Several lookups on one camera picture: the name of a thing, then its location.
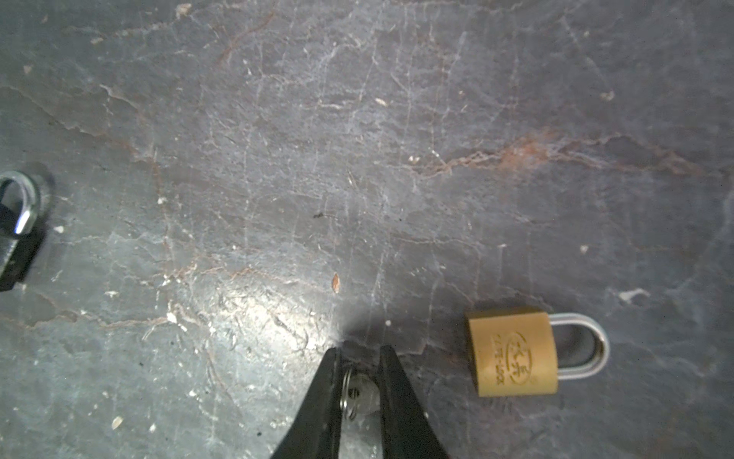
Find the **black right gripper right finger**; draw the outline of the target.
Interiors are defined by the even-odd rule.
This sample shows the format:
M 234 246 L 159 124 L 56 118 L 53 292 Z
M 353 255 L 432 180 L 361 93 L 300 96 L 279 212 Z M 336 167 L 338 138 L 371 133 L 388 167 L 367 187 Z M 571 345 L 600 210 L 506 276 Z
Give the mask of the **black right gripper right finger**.
M 447 459 L 449 455 L 432 430 L 391 345 L 380 348 L 377 381 L 383 457 Z

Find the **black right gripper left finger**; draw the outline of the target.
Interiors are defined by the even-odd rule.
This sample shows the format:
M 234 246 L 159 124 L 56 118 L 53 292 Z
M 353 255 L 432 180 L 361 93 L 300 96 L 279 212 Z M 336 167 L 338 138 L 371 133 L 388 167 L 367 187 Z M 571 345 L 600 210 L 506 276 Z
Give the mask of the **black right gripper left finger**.
M 271 458 L 338 458 L 342 389 L 342 352 L 334 347 L 324 354 L 294 422 Z

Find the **small silver key with ring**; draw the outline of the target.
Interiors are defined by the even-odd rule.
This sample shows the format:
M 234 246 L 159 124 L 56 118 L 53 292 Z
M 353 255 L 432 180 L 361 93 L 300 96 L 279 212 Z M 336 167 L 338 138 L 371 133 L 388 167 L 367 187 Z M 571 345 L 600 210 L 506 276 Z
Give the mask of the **small silver key with ring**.
M 342 381 L 339 402 L 345 420 L 355 421 L 380 410 L 380 389 L 374 378 L 355 367 L 349 367 Z

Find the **brass padlock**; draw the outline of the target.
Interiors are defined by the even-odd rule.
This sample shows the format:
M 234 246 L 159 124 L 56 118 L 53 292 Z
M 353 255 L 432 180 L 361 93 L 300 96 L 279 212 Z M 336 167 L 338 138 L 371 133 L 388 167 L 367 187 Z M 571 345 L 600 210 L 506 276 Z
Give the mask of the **brass padlock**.
M 575 326 L 591 332 L 594 353 L 581 365 L 558 363 L 554 327 Z M 533 307 L 469 311 L 468 359 L 481 397 L 550 395 L 561 381 L 590 378 L 606 367 L 611 344 L 591 317 L 576 313 L 548 314 Z

